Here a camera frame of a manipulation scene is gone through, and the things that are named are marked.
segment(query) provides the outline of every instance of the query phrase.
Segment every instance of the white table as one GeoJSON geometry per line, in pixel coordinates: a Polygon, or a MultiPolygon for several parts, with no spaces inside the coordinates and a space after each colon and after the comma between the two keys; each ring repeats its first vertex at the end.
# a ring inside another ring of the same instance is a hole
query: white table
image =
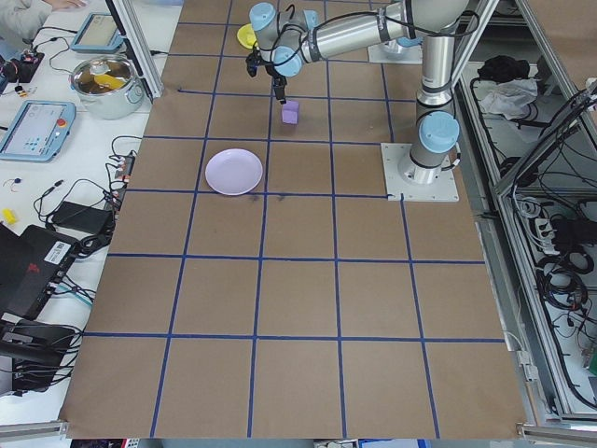
{"type": "MultiPolygon", "coordinates": [[[[151,49],[167,51],[172,42],[174,30],[178,23],[181,7],[154,6],[143,1],[134,3],[139,22],[146,34],[147,44],[151,49]]],[[[78,29],[91,12],[107,12],[103,0],[90,0],[86,7],[68,11],[52,13],[46,26],[56,26],[66,29],[78,29]]],[[[51,37],[63,35],[68,41],[73,36],[58,30],[42,30],[35,43],[43,42],[51,37]]],[[[94,117],[87,112],[80,103],[76,93],[70,89],[68,73],[53,70],[49,66],[49,58],[65,48],[59,39],[49,42],[39,48],[46,53],[34,80],[25,88],[35,91],[26,99],[69,101],[76,105],[76,120],[58,156],[48,163],[30,163],[0,161],[0,209],[8,208],[15,212],[19,221],[11,226],[16,233],[21,233],[28,225],[43,225],[39,222],[33,202],[54,182],[64,180],[45,200],[44,210],[51,210],[69,190],[70,186],[79,178],[88,178],[107,187],[107,173],[104,164],[108,155],[112,153],[110,143],[114,137],[123,134],[142,136],[149,116],[151,103],[146,100],[142,107],[128,117],[118,120],[105,120],[94,117]],[[11,191],[7,182],[9,179],[20,178],[21,182],[14,185],[11,191]]],[[[59,55],[52,64],[67,70],[94,55],[75,53],[71,50],[59,55]]],[[[155,57],[160,72],[165,65],[166,57],[155,57]]],[[[9,84],[6,92],[14,85],[9,84]]],[[[0,125],[8,126],[23,99],[16,93],[0,97],[0,125]]],[[[139,140],[120,139],[116,149],[118,153],[128,154],[139,147],[139,140]]],[[[99,189],[91,184],[78,185],[69,196],[69,201],[91,204],[97,201],[99,189]]],[[[82,233],[69,232],[74,236],[82,233]]],[[[97,288],[102,268],[104,267],[107,249],[102,249],[92,257],[76,261],[69,271],[69,275],[83,287],[97,288]]],[[[90,307],[75,297],[60,296],[49,300],[38,321],[51,324],[69,324],[83,328],[89,317],[90,307]]],[[[68,387],[64,381],[50,388],[44,393],[28,392],[23,397],[0,398],[0,425],[14,425],[24,423],[39,423],[55,420],[62,406],[68,387]]]]}

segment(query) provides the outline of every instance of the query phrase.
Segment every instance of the black laptop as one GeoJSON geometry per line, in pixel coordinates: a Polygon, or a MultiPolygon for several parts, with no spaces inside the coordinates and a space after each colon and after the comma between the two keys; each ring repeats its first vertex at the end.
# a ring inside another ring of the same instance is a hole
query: black laptop
{"type": "Polygon", "coordinates": [[[21,236],[0,224],[0,316],[35,319],[75,261],[76,238],[29,226],[21,236]]]}

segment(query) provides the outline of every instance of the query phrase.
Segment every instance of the cooking pot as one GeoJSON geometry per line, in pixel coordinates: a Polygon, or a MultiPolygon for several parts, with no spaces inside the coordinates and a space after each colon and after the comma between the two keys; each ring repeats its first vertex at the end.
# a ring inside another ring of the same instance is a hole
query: cooking pot
{"type": "Polygon", "coordinates": [[[139,108],[145,93],[131,63],[107,55],[81,63],[71,75],[71,88],[92,114],[120,119],[139,108]]]}

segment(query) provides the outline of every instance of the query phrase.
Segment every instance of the yellow item in pot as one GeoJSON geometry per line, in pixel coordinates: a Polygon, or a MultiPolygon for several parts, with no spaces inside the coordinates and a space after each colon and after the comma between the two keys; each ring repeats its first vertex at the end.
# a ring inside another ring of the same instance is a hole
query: yellow item in pot
{"type": "Polygon", "coordinates": [[[93,79],[99,86],[107,87],[109,89],[112,89],[113,91],[116,91],[120,89],[122,86],[124,86],[124,81],[118,79],[117,77],[111,77],[106,73],[101,75],[94,75],[93,79]]]}

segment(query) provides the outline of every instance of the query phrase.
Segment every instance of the black device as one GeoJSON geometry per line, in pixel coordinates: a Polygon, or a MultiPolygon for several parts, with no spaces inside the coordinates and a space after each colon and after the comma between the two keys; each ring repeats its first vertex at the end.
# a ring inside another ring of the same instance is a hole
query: black device
{"type": "Polygon", "coordinates": [[[31,82],[44,56],[44,53],[28,49],[21,54],[19,59],[12,58],[7,61],[0,56],[2,76],[8,82],[20,82],[21,84],[31,82]]]}
{"type": "Polygon", "coordinates": [[[114,221],[111,210],[93,208],[79,203],[63,201],[52,215],[53,226],[84,231],[92,235],[104,233],[114,221]]]}
{"type": "Polygon", "coordinates": [[[0,320],[0,396],[48,389],[75,332],[25,319],[0,320]]]}
{"type": "Polygon", "coordinates": [[[555,230],[553,244],[560,252],[569,252],[577,245],[597,244],[597,222],[588,219],[552,219],[555,230]]]}
{"type": "Polygon", "coordinates": [[[79,252],[76,238],[29,226],[21,236],[0,225],[0,315],[35,319],[79,252]]]}

